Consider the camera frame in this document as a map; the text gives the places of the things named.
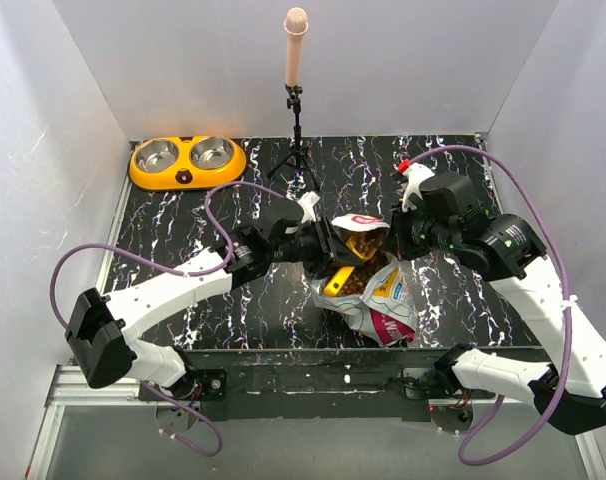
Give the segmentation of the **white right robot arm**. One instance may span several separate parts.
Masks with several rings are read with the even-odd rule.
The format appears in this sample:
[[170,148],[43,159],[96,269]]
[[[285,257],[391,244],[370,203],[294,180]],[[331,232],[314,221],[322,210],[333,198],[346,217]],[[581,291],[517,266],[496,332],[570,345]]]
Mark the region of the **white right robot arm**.
[[419,380],[431,394],[458,397],[484,390],[544,413],[561,395],[549,423],[577,435],[606,425],[606,341],[580,307],[563,297],[562,282],[546,247],[522,218],[431,216],[423,208],[392,210],[387,247],[403,260],[442,251],[477,272],[526,323],[548,361],[526,362],[457,344]]

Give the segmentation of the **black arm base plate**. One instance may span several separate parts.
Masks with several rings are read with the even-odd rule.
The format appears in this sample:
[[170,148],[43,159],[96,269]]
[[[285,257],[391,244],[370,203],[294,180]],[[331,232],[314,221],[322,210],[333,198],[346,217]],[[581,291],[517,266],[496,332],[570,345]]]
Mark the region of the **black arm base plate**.
[[444,350],[191,350],[203,386],[195,404],[213,421],[400,418],[427,421],[431,401],[454,404],[431,372]]

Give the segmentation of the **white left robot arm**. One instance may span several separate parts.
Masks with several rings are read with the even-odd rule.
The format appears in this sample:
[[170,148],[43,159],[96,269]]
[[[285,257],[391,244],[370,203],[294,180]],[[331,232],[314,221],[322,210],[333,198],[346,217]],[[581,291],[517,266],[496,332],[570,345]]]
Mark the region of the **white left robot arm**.
[[65,338],[87,384],[108,387],[123,378],[156,385],[176,400],[201,386],[184,352],[143,341],[153,326],[179,311],[267,274],[275,263],[300,263],[310,275],[363,265],[327,219],[266,235],[254,226],[237,228],[230,247],[205,248],[182,264],[139,285],[102,295],[79,295]]

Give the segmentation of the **white cartoon pet food bag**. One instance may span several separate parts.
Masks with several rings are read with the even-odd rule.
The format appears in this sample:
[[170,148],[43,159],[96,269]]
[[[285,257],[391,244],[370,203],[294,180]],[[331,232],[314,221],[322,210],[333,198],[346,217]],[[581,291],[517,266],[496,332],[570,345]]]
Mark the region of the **white cartoon pet food bag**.
[[331,225],[364,265],[311,279],[313,303],[340,314],[350,329],[381,347],[412,342],[418,319],[410,291],[411,269],[383,251],[390,225],[360,214],[336,217]]

